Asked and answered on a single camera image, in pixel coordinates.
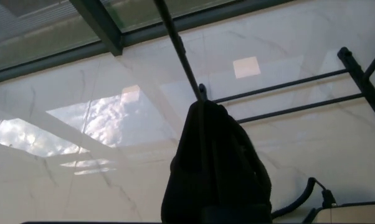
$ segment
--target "white wall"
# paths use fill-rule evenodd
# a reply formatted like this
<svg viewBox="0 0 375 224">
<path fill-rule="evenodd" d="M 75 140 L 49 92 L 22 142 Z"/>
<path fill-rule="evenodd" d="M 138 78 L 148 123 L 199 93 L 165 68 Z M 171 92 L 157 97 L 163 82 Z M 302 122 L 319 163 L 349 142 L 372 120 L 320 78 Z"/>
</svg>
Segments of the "white wall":
<svg viewBox="0 0 375 224">
<path fill-rule="evenodd" d="M 375 0 L 297 1 L 181 36 L 197 82 L 218 99 L 341 69 L 343 46 L 366 68 L 375 56 Z M 226 107 L 241 119 L 358 92 L 344 74 Z M 0 223 L 160 221 L 192 102 L 168 38 L 1 83 Z M 309 176 L 338 203 L 375 200 L 375 115 L 365 99 L 244 128 L 271 176 L 274 209 L 295 200 Z M 317 187 L 278 221 L 301 221 L 319 206 Z"/>
</svg>

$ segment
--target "marble floor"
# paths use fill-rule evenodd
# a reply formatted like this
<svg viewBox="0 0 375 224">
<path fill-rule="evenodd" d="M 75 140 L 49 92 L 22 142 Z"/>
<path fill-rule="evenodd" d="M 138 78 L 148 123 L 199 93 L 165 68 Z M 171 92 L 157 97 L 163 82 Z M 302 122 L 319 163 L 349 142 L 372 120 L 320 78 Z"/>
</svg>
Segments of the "marble floor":
<svg viewBox="0 0 375 224">
<path fill-rule="evenodd" d="M 215 100 L 375 56 L 375 0 L 295 1 L 181 33 Z M 375 74 L 371 81 L 375 85 Z M 348 74 L 225 104 L 235 119 L 359 93 Z M 134 45 L 0 83 L 0 223 L 160 221 L 194 94 L 170 40 Z M 316 177 L 338 203 L 375 200 L 375 115 L 365 99 L 245 123 L 274 209 Z M 315 188 L 300 221 L 321 206 Z"/>
</svg>

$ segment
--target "black fabric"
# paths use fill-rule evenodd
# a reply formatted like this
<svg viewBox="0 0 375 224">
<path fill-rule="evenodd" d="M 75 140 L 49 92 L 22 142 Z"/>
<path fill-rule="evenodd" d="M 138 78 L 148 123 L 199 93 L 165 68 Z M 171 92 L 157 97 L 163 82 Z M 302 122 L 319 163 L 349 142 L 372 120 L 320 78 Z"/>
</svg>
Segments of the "black fabric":
<svg viewBox="0 0 375 224">
<path fill-rule="evenodd" d="M 254 220 L 271 222 L 270 192 L 267 171 L 244 129 L 221 105 L 192 104 L 171 163 L 162 221 L 200 223 L 203 217 L 213 220 L 205 208 L 244 207 L 252 209 Z"/>
</svg>

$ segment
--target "glass pane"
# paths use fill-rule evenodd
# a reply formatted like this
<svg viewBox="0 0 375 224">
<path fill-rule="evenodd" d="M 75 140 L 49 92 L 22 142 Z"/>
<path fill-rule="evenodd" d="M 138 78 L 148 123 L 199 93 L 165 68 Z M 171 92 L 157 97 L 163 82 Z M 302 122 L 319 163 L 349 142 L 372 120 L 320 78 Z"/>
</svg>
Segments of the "glass pane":
<svg viewBox="0 0 375 224">
<path fill-rule="evenodd" d="M 69 1 L 0 0 L 0 69 L 96 40 Z"/>
<path fill-rule="evenodd" d="M 165 0 L 173 17 L 231 1 L 233 0 Z M 122 32 L 161 21 L 153 0 L 102 0 L 102 3 Z"/>
</svg>

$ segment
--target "clothing rack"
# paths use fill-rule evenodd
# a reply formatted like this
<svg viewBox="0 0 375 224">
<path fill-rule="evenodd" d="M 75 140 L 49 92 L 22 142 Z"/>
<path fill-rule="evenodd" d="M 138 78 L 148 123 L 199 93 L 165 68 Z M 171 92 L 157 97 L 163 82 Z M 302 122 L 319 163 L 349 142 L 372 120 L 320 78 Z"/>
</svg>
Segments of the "clothing rack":
<svg viewBox="0 0 375 224">
<path fill-rule="evenodd" d="M 194 78 L 194 75 L 193 75 L 192 69 L 190 67 L 189 61 L 186 57 L 186 51 L 185 51 L 185 48 L 183 46 L 182 39 L 175 29 L 173 19 L 172 19 L 171 15 L 168 11 L 167 5 L 165 4 L 164 0 L 154 0 L 154 2 L 156 4 L 156 7 L 158 9 L 158 12 L 159 12 L 162 20 L 163 20 L 163 23 L 164 23 L 164 25 L 165 25 L 165 27 L 168 31 L 169 37 L 171 38 L 171 41 L 172 41 L 172 43 L 174 45 L 174 48 L 177 52 L 179 60 L 182 63 L 182 66 L 183 66 L 183 69 L 186 73 L 187 79 L 189 80 L 189 83 L 192 87 L 192 90 L 193 90 L 197 100 L 198 101 L 208 100 L 206 86 L 203 85 L 203 84 L 197 85 L 197 82 L 196 82 L 196 79 Z M 223 102 L 230 101 L 230 100 L 236 100 L 236 99 L 243 98 L 243 97 L 253 96 L 253 95 L 265 93 L 265 92 L 268 92 L 268 91 L 286 88 L 288 86 L 294 86 L 294 85 L 299 85 L 299 84 L 302 84 L 302 83 L 312 82 L 312 81 L 319 80 L 319 79 L 322 79 L 322 78 L 333 77 L 333 76 L 341 75 L 341 74 L 344 74 L 344 73 L 348 72 L 350 74 L 351 78 L 354 80 L 355 84 L 358 86 L 359 90 L 361 91 L 360 93 L 349 95 L 349 96 L 344 96 L 344 97 L 340 97 L 340 98 L 335 98 L 335 99 L 332 99 L 332 100 L 321 101 L 321 102 L 318 102 L 318 103 L 312 103 L 312 104 L 309 104 L 309 105 L 297 106 L 295 108 L 280 110 L 280 111 L 262 114 L 262 115 L 258 115 L 258 116 L 252 116 L 252 117 L 249 117 L 249 118 L 240 119 L 237 122 L 246 123 L 246 122 L 250 122 L 250 121 L 256 121 L 256 120 L 260 120 L 260 119 L 271 118 L 271 117 L 282 115 L 282 114 L 293 113 L 293 112 L 297 112 L 297 111 L 301 111 L 301 110 L 307 110 L 307 109 L 310 109 L 310 108 L 316 108 L 316 107 L 319 107 L 319 106 L 329 105 L 329 104 L 333 104 L 333 103 L 341 103 L 341 102 L 344 102 L 344 101 L 358 99 L 358 98 L 362 98 L 362 97 L 365 97 L 366 101 L 369 103 L 369 105 L 371 106 L 371 108 L 375 112 L 375 87 L 370 82 L 370 76 L 375 71 L 375 58 L 371 62 L 368 69 L 366 69 L 366 71 L 363 72 L 361 66 L 357 63 L 357 61 L 353 57 L 352 52 L 349 51 L 346 47 L 341 48 L 340 51 L 337 53 L 337 56 L 342 61 L 343 65 L 345 66 L 345 69 L 338 70 L 338 71 L 335 71 L 335 72 L 326 73 L 326 74 L 322 74 L 322 75 L 316 75 L 316 76 L 310 77 L 310 78 L 303 78 L 303 79 L 300 79 L 300 80 L 296 80 L 296 81 L 292 81 L 292 82 L 288 82 L 288 83 L 283 83 L 283 84 L 279 84 L 279 85 L 275 85 L 275 86 L 261 88 L 261 89 L 258 89 L 258 90 L 248 91 L 246 93 L 241 93 L 241 94 L 221 98 L 221 99 L 218 99 L 218 100 L 213 100 L 213 102 L 223 103 Z"/>
</svg>

